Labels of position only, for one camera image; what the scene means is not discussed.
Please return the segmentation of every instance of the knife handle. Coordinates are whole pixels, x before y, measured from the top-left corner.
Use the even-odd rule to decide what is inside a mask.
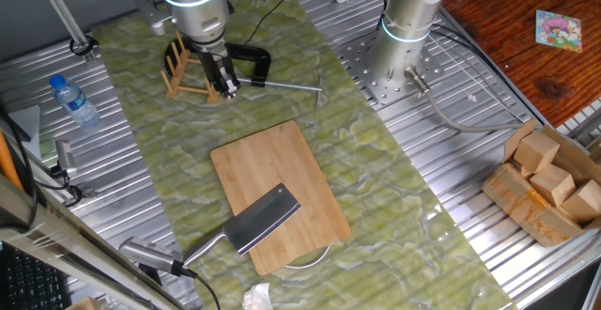
[[[217,234],[209,237],[207,240],[201,240],[198,244],[194,245],[191,249],[191,254],[184,260],[184,268],[188,268],[196,259],[204,256],[209,250],[211,250],[217,242],[221,239],[225,239],[227,236],[221,229]]]

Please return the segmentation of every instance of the keyboard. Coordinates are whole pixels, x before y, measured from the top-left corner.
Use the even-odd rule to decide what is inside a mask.
[[[63,310],[71,306],[62,271],[2,242],[0,304],[6,310]]]

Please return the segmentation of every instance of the plastic bottle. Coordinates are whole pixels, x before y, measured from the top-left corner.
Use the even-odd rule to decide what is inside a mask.
[[[67,82],[62,75],[56,74],[50,78],[50,86],[53,88],[54,98],[69,112],[75,123],[84,128],[92,128],[99,123],[96,107],[87,100],[77,84]]]

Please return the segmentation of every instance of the tissue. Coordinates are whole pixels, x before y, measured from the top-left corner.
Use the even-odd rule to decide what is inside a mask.
[[[244,310],[273,310],[270,300],[270,284],[262,283],[244,293],[242,299]]]

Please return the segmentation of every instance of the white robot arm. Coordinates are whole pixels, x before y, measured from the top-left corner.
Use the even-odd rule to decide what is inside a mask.
[[[226,0],[164,0],[169,5],[170,16],[156,10],[150,0],[134,1],[145,13],[155,34],[164,34],[164,22],[171,20],[192,40],[213,87],[227,99],[236,96],[240,84],[224,39],[229,17]]]
[[[155,33],[164,33],[170,19],[190,38],[208,80],[227,99],[240,87],[231,56],[225,47],[224,28],[229,16],[226,0],[164,0],[171,16],[160,13],[149,0],[135,0]],[[441,0],[389,0],[382,29],[367,51],[367,65],[378,82],[403,84],[404,70],[418,67],[424,39],[438,13]]]

